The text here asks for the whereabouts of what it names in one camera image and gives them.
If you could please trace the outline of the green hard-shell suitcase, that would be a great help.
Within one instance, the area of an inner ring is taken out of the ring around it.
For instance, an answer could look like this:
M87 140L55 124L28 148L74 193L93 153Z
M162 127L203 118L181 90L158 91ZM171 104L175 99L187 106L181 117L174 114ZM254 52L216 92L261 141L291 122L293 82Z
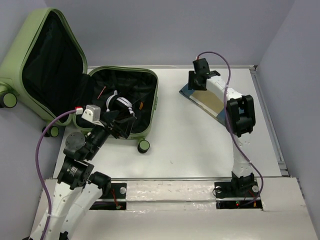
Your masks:
M0 65L0 106L13 108L22 102L50 122L78 106L96 105L106 112L106 101L117 90L129 101L143 102L142 110L140 103L132 105L136 121L127 139L137 140L138 151L146 153L158 83L157 75L144 68L100 66L89 70L63 13L39 8L27 16ZM75 114L62 117L57 124L74 124L83 132L92 129L92 124Z

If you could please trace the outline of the black orange small pouch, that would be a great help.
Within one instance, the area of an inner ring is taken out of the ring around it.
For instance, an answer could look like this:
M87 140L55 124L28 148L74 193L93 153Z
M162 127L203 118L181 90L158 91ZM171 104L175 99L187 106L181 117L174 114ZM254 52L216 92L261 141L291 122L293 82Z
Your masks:
M143 106L144 106L144 103L141 101L139 105L139 110L142 110Z

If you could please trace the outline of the white black headphones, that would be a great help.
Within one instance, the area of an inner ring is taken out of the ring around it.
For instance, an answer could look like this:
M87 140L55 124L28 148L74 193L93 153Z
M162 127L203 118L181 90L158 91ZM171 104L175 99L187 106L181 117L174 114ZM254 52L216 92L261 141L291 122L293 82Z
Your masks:
M135 112L133 110L133 104L123 96L120 96L117 90L113 92L106 100L106 112L120 111L135 117Z

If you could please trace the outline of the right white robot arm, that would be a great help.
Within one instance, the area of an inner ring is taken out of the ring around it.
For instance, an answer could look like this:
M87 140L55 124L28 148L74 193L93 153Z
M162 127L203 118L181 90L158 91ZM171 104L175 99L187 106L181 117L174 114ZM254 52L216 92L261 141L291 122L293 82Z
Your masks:
M224 81L219 72L210 70L205 58L198 57L192 63L194 70L189 72L188 89L209 91L222 101L225 127L232 140L231 180L215 183L213 192L218 199L244 198L258 187L251 161L244 153L256 124L254 99L231 88L229 80Z

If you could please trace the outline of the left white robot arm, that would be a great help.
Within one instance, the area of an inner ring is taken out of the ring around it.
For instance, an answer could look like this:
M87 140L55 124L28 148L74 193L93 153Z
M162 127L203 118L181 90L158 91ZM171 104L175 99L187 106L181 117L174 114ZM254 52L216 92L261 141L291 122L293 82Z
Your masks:
M93 172L94 158L109 136L128 138L134 121L133 111L118 117L119 110L100 112L100 108L87 105L76 107L54 118L45 128L48 130L64 116L76 114L92 123L93 129L84 135L74 132L68 136L63 151L65 158L56 179L54 193L50 194L42 174L38 177L47 198L48 208L30 240L70 240L81 220L100 197L110 194L112 180L101 172Z

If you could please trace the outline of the red pencil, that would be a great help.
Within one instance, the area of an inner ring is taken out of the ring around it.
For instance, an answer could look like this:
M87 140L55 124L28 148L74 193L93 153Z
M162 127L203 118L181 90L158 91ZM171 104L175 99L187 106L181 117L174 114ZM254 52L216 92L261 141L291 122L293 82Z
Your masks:
M102 90L100 91L97 99L99 99L99 98L101 97L101 95L103 94L103 92L105 91L105 89L106 89L106 86L104 86L104 87L102 88Z

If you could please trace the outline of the blue and tan cloth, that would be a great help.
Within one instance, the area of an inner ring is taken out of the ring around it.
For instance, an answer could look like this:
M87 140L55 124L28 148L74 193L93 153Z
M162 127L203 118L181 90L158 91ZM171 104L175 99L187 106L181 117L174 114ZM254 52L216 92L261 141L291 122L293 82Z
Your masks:
M221 125L226 126L223 102L214 93L209 90L189 90L188 84L183 86L179 93L204 110Z

